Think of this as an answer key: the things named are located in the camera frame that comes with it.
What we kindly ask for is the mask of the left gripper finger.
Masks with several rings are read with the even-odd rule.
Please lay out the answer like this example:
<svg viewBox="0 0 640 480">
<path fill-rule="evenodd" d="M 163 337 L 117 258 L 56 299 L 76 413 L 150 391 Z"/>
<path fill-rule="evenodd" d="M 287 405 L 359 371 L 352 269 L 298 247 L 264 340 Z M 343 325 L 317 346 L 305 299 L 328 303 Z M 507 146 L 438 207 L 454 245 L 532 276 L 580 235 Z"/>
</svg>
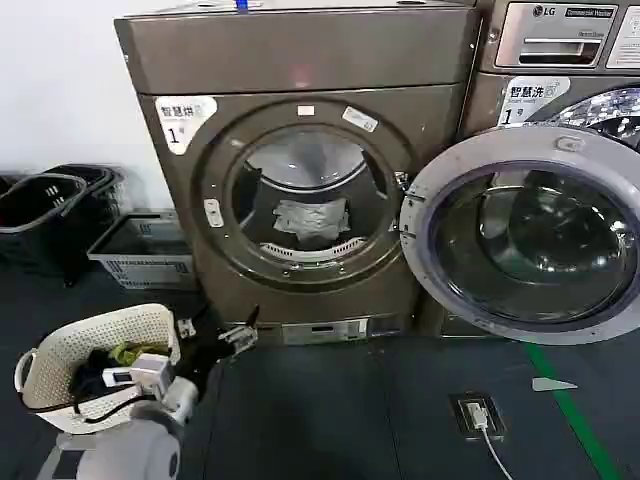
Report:
<svg viewBox="0 0 640 480">
<path fill-rule="evenodd" d="M 206 321 L 209 313 L 209 306 L 201 307 L 196 313 L 189 317 L 178 318 L 176 320 L 176 331 L 180 337 L 195 337 L 198 329 Z"/>
<path fill-rule="evenodd" d="M 218 335 L 219 343 L 227 347 L 232 353 L 242 353 L 252 348 L 258 341 L 258 331 L 255 327 L 260 307 L 256 305 L 247 320 L 230 330 Z"/>
</svg>

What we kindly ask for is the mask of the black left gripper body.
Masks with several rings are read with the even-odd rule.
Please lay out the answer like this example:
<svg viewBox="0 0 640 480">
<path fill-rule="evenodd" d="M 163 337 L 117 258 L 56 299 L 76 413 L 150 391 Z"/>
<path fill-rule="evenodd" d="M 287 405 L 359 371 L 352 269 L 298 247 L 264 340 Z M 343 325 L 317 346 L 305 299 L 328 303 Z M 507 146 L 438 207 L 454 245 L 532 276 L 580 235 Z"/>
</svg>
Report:
<svg viewBox="0 0 640 480">
<path fill-rule="evenodd" d="M 198 397 L 206 394 L 211 371 L 219 360 L 231 356 L 234 347 L 219 336 L 225 332 L 218 315 L 210 308 L 202 308 L 191 318 L 196 334 L 180 341 L 181 358 L 175 373 L 195 385 Z"/>
</svg>

